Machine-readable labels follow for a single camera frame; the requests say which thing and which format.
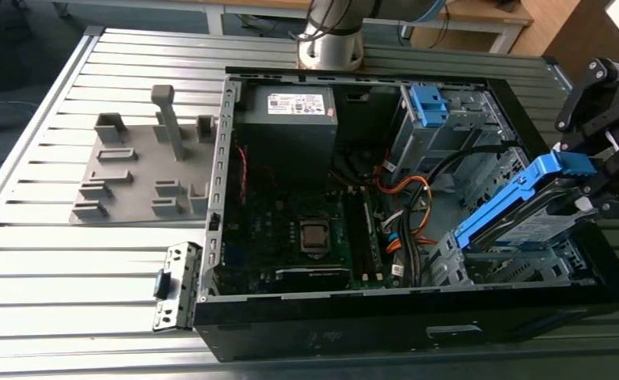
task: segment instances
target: white cylindrical robot base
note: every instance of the white cylindrical robot base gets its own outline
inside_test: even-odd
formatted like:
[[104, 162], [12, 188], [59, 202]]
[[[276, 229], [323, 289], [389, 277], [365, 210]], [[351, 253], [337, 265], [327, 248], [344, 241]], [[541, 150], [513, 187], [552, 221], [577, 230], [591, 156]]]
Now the white cylindrical robot base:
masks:
[[[315, 30], [308, 25], [304, 35], [311, 36]], [[301, 67], [311, 70], [356, 70], [363, 63], [361, 31], [347, 36], [328, 34], [315, 41], [300, 42], [297, 59]]]

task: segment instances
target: white table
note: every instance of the white table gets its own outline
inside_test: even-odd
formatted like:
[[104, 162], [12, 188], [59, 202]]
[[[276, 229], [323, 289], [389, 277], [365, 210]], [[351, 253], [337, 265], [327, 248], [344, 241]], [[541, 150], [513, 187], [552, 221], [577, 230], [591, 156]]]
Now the white table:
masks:
[[[224, 67], [292, 68], [296, 45], [251, 37], [101, 32], [88, 30], [0, 168], [0, 376], [99, 378], [105, 373], [123, 379], [333, 380], [339, 375], [416, 378], [424, 373], [433, 379], [485, 380], [499, 371], [504, 378], [523, 373], [532, 378], [616, 377], [617, 369], [603, 355], [619, 354], [619, 313], [523, 344], [285, 362], [287, 372], [279, 363], [217, 363], [191, 332], [153, 335], [152, 290], [165, 247], [188, 240], [203, 243], [203, 227], [68, 224], [96, 139], [96, 115], [120, 112], [129, 127], [155, 124], [155, 84], [176, 88], [180, 119], [217, 114]], [[556, 141], [552, 125], [565, 83], [541, 59], [367, 46], [365, 64], [367, 70], [388, 73], [505, 79], [547, 142]], [[619, 222], [601, 227], [619, 253]], [[528, 366], [531, 357], [540, 360]], [[519, 360], [503, 365], [495, 359]], [[272, 377], [257, 372], [269, 369], [280, 372]]]
[[[125, 6], [132, 8], [151, 8], [157, 10], [189, 10], [205, 13], [208, 21], [209, 34], [223, 36], [223, 15], [225, 13], [249, 14], [256, 16], [273, 16], [301, 18], [307, 17], [304, 9], [272, 8], [268, 6], [240, 6], [228, 5], [219, 2], [191, 2], [175, 0], [68, 0], [67, 2], [52, 2], [59, 12], [59, 15], [68, 15], [67, 4], [85, 4], [96, 6]], [[367, 18], [365, 21], [371, 24], [399, 25], [401, 27], [401, 35], [409, 37], [409, 31], [413, 26], [440, 29], [444, 27], [441, 20], [427, 22], [401, 22], [396, 20], [381, 20]], [[520, 31], [528, 25], [528, 21], [509, 20], [509, 22], [492, 21], [461, 21], [451, 18], [448, 29], [464, 30], [469, 32], [489, 32], [496, 33], [497, 38], [489, 48], [491, 53], [507, 54], [519, 37]]]

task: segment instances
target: red wire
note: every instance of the red wire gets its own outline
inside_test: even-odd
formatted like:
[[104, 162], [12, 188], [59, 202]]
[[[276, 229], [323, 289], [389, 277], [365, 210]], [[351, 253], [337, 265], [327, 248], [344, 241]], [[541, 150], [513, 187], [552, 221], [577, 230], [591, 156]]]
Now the red wire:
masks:
[[239, 154], [241, 155], [241, 162], [244, 164], [244, 173], [241, 174], [241, 191], [239, 193], [239, 197], [241, 199], [241, 202], [244, 202], [244, 197], [245, 197], [245, 178], [247, 178], [247, 172], [248, 172], [248, 161], [245, 159], [245, 153], [244, 150], [241, 149], [240, 146], [236, 146], [236, 149], [239, 150]]

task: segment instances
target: power supply label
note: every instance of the power supply label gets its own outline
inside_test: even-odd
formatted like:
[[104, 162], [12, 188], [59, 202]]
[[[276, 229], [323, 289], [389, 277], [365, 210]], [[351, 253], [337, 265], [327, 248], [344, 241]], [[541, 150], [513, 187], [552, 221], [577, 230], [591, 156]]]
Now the power supply label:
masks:
[[267, 97], [269, 115], [325, 115], [323, 95], [315, 93], [272, 93]]

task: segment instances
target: metal bracket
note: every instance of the metal bracket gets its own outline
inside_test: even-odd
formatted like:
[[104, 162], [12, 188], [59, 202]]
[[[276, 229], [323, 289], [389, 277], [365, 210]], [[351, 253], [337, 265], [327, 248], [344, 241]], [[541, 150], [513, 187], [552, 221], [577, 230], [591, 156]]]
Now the metal bracket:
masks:
[[164, 267], [157, 272], [153, 332], [192, 330], [196, 279], [200, 273], [201, 247], [191, 242], [167, 249]]

